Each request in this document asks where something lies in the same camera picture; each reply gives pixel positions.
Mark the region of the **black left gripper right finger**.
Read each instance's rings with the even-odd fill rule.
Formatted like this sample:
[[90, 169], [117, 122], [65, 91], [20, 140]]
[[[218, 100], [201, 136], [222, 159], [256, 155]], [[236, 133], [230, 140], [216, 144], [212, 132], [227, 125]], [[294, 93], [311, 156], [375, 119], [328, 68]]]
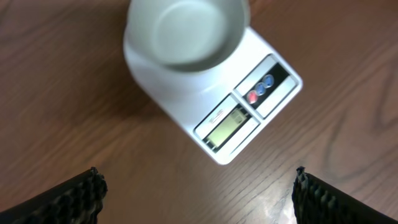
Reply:
[[292, 201], [297, 224], [397, 224], [366, 204], [297, 168]]

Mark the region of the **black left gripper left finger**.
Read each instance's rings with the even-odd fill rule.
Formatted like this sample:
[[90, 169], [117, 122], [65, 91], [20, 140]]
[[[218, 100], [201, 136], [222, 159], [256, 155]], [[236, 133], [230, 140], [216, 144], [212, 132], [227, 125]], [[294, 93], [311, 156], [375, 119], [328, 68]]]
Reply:
[[2, 224], [97, 224], [108, 186], [95, 167], [1, 212]]

